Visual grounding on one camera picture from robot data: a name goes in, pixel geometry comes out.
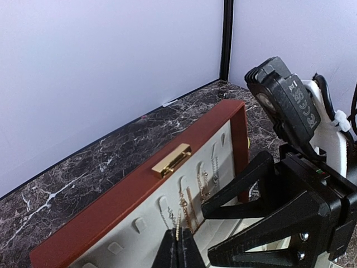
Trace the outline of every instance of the white jewelry display pad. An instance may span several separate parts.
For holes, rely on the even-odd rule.
[[[192,227],[194,230],[197,229],[186,192],[187,187],[191,190],[194,209],[201,225],[195,232],[194,239],[205,263],[209,265],[208,248],[227,239],[237,229],[240,222],[239,219],[204,220],[202,216],[197,173],[203,171],[208,173],[208,187],[211,195],[214,194],[218,189],[213,182],[212,159],[215,160],[216,157],[219,165],[219,186],[222,188],[235,175],[230,121],[227,121],[204,146],[120,224],[74,261],[70,268],[151,267],[167,229],[160,211],[162,211],[169,228],[174,228],[176,226],[173,226],[172,220],[169,218],[168,209],[173,210],[176,219],[179,209],[181,209],[180,225],[186,226],[185,217],[180,207],[180,189],[187,201]],[[228,204],[234,203],[237,203],[236,198]]]

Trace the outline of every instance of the brown jewelry box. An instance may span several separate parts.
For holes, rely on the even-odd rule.
[[[189,144],[194,155],[227,121],[230,121],[234,172],[241,172],[248,164],[245,105],[240,100],[223,100],[31,251],[33,267],[60,268],[72,264],[171,176],[158,178],[152,170],[158,162],[182,143]]]

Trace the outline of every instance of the bolt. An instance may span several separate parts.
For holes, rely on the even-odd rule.
[[[305,253],[303,253],[303,252],[297,252],[297,259],[299,260],[299,261],[302,261],[303,259],[305,259]]]
[[[308,240],[308,233],[300,233],[299,237],[301,241],[306,242]]]

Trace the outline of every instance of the marble countertop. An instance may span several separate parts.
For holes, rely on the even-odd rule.
[[[142,116],[36,177],[0,200],[0,268],[31,267],[29,253],[110,187],[212,109],[222,98],[246,103],[250,158],[281,141],[249,91],[214,82]],[[339,263],[355,267],[357,233]]]

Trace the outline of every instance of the white wall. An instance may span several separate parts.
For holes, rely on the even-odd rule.
[[[229,81],[247,87],[247,71],[271,56],[301,79],[324,75],[335,109],[349,114],[357,81],[357,2],[235,1]]]
[[[0,2],[0,197],[218,78],[223,1]]]

